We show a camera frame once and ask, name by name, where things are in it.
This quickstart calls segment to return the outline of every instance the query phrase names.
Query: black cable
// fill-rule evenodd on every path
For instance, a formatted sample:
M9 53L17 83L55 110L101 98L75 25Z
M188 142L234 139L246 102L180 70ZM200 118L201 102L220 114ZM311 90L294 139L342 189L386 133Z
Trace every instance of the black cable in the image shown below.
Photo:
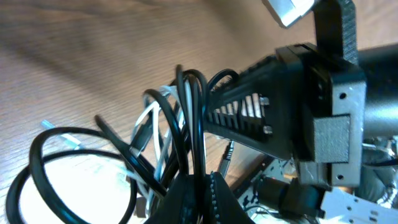
M189 76L192 93L192 162L195 194L200 203L205 193L206 160L203 142L203 113L200 89L196 78Z
M97 155L97 156L109 157L112 159L118 159L120 161L122 160L119 155L112 153L112 152L99 151L99 150L94 150L94 149L79 149L79 150L57 152L54 154L47 155L42 159L42 162L44 164L44 163L50 162L52 160L59 159L61 157L72 156L72 155ZM7 219L10 222L10 224L24 223L22 221L21 213L19 211L19 200L21 197L22 189L26 183L26 180L29 178L29 175L30 175L29 168L30 168L30 165L25 167L23 170L21 170L19 172L17 177L14 179L14 181L12 181L12 184L7 193L6 214L7 214ZM124 213L124 215L119 223L127 223L129 221L130 217L132 216L134 207L136 206L136 197L137 197L136 181L134 179L130 179L130 185L131 185L131 194L130 194L129 205L127 206L127 210ZM77 223L77 222L75 222L76 220L69 220L69 219L67 219L67 220L62 219L62 220L65 223Z
M229 163L231 162L232 153L234 152L234 141L230 141L225 147L224 154L221 157L220 164L218 165L218 172L225 178L228 172Z
M207 84L207 80L205 78L205 76L199 72L198 70L195 69L189 69L183 72L184 76L187 75L193 75L195 78L197 78L199 80L200 83L200 88L201 88L201 104L203 105L202 109L202 115L206 115L207 114L207 107L209 104L209 95L210 95L210 91L208 88L208 84Z
M187 151L185 150L185 145L183 141L183 137L181 135L180 127L178 126L178 121L175 117L173 109L171 108L169 102L156 90L146 90L144 92L144 98L147 99L148 96L153 97L156 102L158 102L159 106L163 110L163 114L166 117L166 120L170 127L170 132L173 136L173 142L175 144L175 150L177 154L178 164L180 166L180 173L188 174L188 156Z
M142 161L138 160L135 155L130 152L130 146L120 140L100 116L96 115L94 119L98 127L102 130L104 136L109 139L115 148L121 153L127 166L134 169L158 197L163 198L166 195L166 189L157 180L155 180L153 174L145 168Z
M207 84L208 89L212 90L216 86L216 84L226 76L230 76L234 82L237 81L239 78L239 75L234 70L229 68L224 69L218 72L215 76L213 76L213 78L211 78L211 80Z
M73 213L58 197L52 188L44 170L44 162L42 158L42 147L44 142L51 136L57 134L65 134L65 133L74 133L74 134L89 134L92 136L97 136L101 138L106 138L106 136L99 132L91 129L85 128L53 128L46 130L39 134L34 140L30 147L29 152L29 169L32 174L33 181L37 187L37 190L40 193L40 196L43 198L47 206L53 211L56 216L58 216L65 223L85 223L79 216ZM135 158L132 154L131 157L125 160L128 168L134 168L134 170L148 183L151 184L150 181L146 180L145 177L152 177L150 173L145 169L142 165L142 162Z

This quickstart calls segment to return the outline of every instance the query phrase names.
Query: wire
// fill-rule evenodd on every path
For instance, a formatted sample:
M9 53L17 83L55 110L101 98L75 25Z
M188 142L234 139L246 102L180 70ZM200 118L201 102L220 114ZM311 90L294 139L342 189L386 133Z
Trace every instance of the wire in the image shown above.
M237 81L239 78L239 75L234 70L229 68L224 69L218 72L215 76L213 76L213 78L211 78L211 80L207 84L208 89L212 90L216 86L216 84L226 76L230 76L233 79L233 81Z
M129 150L130 146L124 141L120 140L114 131L105 123L105 121L98 115L94 117L97 126L102 130L103 135L111 141L115 148L121 153L127 166L134 169L141 178L147 183L147 185L154 190L158 197L163 198L166 195L166 189L159 184L143 165L141 160L132 154Z
M169 102L158 91L146 90L144 92L144 100L148 100L149 96L153 97L153 99L158 102L169 124L170 131L173 136L173 142L175 144L178 164L180 166L180 173L188 174L189 169L187 152L185 150L181 131L173 110L171 109Z
M398 168L398 159L391 159L388 161L378 162L375 164L362 164L362 166L371 169Z
M266 208L264 208L263 206L260 206L260 205L251 205L251 206L248 206L248 207L246 207L243 211L244 211L245 213L247 213L248 211L250 211L250 210L252 210L252 209L254 209L254 208L263 209L268 215L270 215L270 216L272 216L272 217L274 217L274 218L278 218L278 219L281 218L281 216L279 215L279 213L270 212L268 209L266 209Z
M145 109L138 117L132 130L131 145L126 144L100 117L95 116L95 121L102 132L84 128L55 128L44 131L33 141L29 153L29 166L17 176L11 185L7 195L6 210L7 217L12 224L22 223L19 213L19 197L24 183L31 172L34 183L49 208L65 223L86 223L79 216L73 213L58 197L45 174L44 164L53 159L74 154L100 154L114 159L123 160L127 169L117 167L116 169L125 172L131 179L131 198L129 206L120 223L126 223L131 217L136 204L137 188L147 199L146 209L154 211L155 205L162 200L175 177L177 171L188 174L187 154L192 150L195 195L199 203L199 210L203 210L201 202L204 197L205 176L206 176L206 147L203 130L203 120L207 115L210 91L223 77L229 75L237 80L238 74L230 69L217 73L209 83L204 75L198 70L182 70L181 65L175 69L176 79L170 84L175 86L161 86L160 92L146 90L143 100ZM176 99L174 110L172 110L167 98L172 96ZM159 129L159 113L163 111L169 128L166 131L165 139L161 136ZM142 126L144 118L148 116L145 126ZM78 151L66 151L42 157L42 146L51 136L65 133L89 134L105 138L120 152L120 156L110 152L101 152L92 149L80 149ZM145 141L139 141L140 135L146 136ZM154 168L141 155L145 149L150 136L154 137L154 149L157 159ZM172 142L172 151L169 156L168 148Z
M121 158L119 155L114 154L112 152L105 152L105 151L99 151L95 149L80 149L80 150L69 150L69 151L63 151L63 152L58 152L54 154L50 154L45 156L42 159L42 163L45 164L47 162L59 159L61 157L66 157L66 156L72 156L72 155L97 155L97 156L104 156L104 157L109 157L112 159L117 159L121 161ZM6 198L6 214L7 214L7 219L11 224L16 224L16 223L24 223L21 218L21 213L19 211L19 199L21 198L21 192L22 189L26 183L26 180L30 176L30 170L36 170L35 167L32 167L31 164L29 164L27 167L22 169L17 177L14 179L12 182L10 189L7 194ZM131 194L130 194L130 201L129 205L127 206L127 210L124 213L122 219L120 220L119 223L127 223L134 211L134 207L136 206L136 197L137 197L137 185L136 181L133 179L130 179L131 183ZM49 200L52 200L52 196L50 194L45 194L45 197L43 197L45 202L47 203ZM71 213L64 213L61 215L61 217L58 215L60 212L67 212L66 210L60 210L60 208L56 208L56 211L52 209L52 211L59 217L61 218L62 221L65 223L86 223L84 220L76 219L76 217L69 216Z

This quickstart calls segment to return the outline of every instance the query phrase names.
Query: wooden table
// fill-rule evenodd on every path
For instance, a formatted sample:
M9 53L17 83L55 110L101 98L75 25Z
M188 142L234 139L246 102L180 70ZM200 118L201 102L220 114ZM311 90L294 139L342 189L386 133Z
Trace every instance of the wooden table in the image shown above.
M398 42L398 2L355 2L360 49ZM168 84L176 64L209 79L224 68L244 70L278 46L314 42L312 15L283 30L260 0L5 0L0 30L0 223L6 222L8 187L26 166L43 119L95 128L93 117L100 114L127 141L143 110L143 91ZM113 150L107 142L79 138ZM206 135L207 172L217 169L225 145ZM53 139L44 151L63 149ZM144 154L154 162L152 148ZM247 173L259 156L237 149L227 182ZM70 159L69 166L86 160Z

